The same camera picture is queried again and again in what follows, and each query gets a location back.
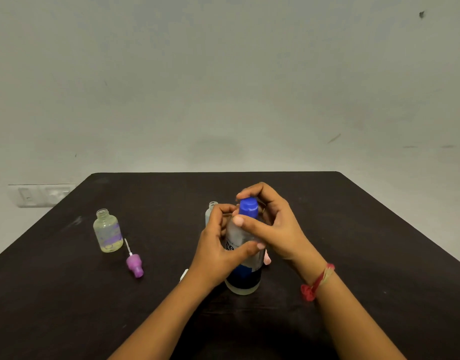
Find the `person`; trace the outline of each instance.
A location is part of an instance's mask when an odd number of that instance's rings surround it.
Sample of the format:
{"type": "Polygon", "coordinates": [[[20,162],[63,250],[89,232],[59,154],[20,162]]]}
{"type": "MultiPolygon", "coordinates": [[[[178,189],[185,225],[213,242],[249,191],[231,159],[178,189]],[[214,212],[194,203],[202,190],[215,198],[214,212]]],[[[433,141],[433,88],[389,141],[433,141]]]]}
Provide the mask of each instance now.
{"type": "MultiPolygon", "coordinates": [[[[238,215],[235,205],[215,205],[185,277],[113,353],[111,360],[169,358],[185,324],[202,300],[235,267],[265,248],[261,242],[249,241],[235,250],[225,250],[220,238],[229,219],[270,245],[308,285],[321,275],[327,262],[305,237],[288,202],[265,183],[245,188],[237,199],[250,196],[263,202],[264,222],[238,215]]],[[[318,288],[316,300],[342,360],[404,359],[336,273],[318,288]]]]}

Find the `white switch plate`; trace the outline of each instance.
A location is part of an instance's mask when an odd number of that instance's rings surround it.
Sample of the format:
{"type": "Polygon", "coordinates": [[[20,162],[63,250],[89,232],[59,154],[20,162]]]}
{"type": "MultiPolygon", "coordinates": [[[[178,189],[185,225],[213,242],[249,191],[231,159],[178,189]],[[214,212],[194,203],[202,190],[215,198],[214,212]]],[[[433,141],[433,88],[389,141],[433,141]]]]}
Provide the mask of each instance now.
{"type": "Polygon", "coordinates": [[[9,184],[8,196],[18,207],[53,207],[75,187],[76,184],[9,184]]]}

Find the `purple spray nozzle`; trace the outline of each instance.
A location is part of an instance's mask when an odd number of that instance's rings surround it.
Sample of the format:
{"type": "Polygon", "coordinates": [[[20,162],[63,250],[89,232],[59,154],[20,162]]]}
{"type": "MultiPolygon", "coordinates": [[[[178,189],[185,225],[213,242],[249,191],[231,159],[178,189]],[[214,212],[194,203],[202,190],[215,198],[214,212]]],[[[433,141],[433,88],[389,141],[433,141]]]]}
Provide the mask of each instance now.
{"type": "Polygon", "coordinates": [[[140,278],[143,276],[142,260],[138,254],[133,254],[130,251],[130,246],[128,246],[127,239],[125,239],[125,244],[127,245],[128,253],[130,254],[130,256],[127,258],[128,269],[130,269],[133,274],[135,274],[135,278],[140,278]]]}

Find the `wall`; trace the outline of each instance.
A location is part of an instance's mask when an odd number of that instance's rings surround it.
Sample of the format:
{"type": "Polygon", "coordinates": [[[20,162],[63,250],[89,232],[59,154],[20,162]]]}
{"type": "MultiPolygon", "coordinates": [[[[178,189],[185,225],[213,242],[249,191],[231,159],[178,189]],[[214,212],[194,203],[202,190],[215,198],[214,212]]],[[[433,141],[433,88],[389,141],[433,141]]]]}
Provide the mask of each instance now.
{"type": "Polygon", "coordinates": [[[0,252],[46,212],[7,184],[239,170],[341,171],[460,260],[460,0],[0,0],[0,252]]]}

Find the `bottle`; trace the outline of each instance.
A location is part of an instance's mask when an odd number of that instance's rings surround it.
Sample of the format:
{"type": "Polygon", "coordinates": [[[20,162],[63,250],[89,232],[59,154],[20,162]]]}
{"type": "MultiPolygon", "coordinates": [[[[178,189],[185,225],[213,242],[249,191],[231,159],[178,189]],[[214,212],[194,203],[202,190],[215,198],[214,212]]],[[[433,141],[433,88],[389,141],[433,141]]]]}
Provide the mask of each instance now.
{"type": "Polygon", "coordinates": [[[100,244],[100,249],[104,253],[112,253],[123,245],[120,225],[115,216],[108,213],[107,209],[96,212],[97,219],[93,223],[96,238],[100,244]]]}
{"type": "MultiPolygon", "coordinates": [[[[242,199],[240,201],[239,214],[258,218],[258,201],[256,198],[242,199]]],[[[230,220],[227,224],[225,249],[234,250],[249,241],[261,242],[258,237],[239,228],[230,220]]],[[[251,294],[257,290],[262,276],[264,256],[265,250],[263,249],[237,266],[225,279],[228,289],[239,295],[251,294]]]]}
{"type": "Polygon", "coordinates": [[[210,213],[212,213],[213,206],[217,205],[218,202],[215,202],[214,200],[210,202],[208,205],[208,210],[205,212],[205,226],[208,225],[208,220],[210,219],[210,213]]]}

